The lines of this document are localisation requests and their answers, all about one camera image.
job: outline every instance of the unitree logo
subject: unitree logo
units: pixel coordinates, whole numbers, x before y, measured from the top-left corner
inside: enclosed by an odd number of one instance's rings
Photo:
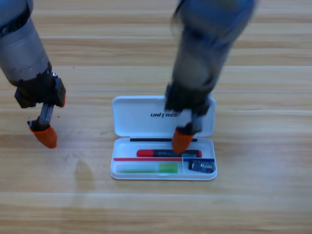
[[[151,113],[151,117],[179,117],[179,113]]]

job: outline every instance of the red marker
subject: red marker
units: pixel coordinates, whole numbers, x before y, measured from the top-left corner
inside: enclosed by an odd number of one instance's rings
[[[200,150],[187,150],[181,155],[177,155],[173,150],[138,150],[138,157],[202,157]]]

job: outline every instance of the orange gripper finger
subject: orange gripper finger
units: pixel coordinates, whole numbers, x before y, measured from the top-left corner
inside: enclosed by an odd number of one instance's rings
[[[40,132],[32,131],[32,133],[35,135],[37,140],[40,141],[46,147],[50,149],[54,149],[57,146],[58,135],[51,126],[49,126],[44,131],[40,131]]]
[[[172,137],[172,149],[176,154],[184,153],[192,142],[193,135],[181,134],[177,129]]]

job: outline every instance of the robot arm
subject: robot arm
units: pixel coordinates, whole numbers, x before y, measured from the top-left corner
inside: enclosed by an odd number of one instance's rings
[[[36,138],[56,147],[57,135],[50,126],[54,106],[65,105],[66,90],[52,72],[50,60],[31,19],[33,0],[0,0],[0,68],[17,87],[21,108],[43,103],[37,120],[28,125]]]
[[[234,42],[252,17],[256,0],[181,0],[175,18],[182,24],[181,40],[166,92],[165,110],[192,111],[192,120],[175,130],[172,147],[177,154],[202,131],[223,64]]]

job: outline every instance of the wooden table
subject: wooden table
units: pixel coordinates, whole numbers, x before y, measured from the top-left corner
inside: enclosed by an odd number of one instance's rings
[[[176,0],[35,0],[33,20],[68,90],[49,150],[0,74],[1,234],[311,234],[312,1],[262,0],[213,97],[218,176],[110,176],[111,101],[163,95]]]

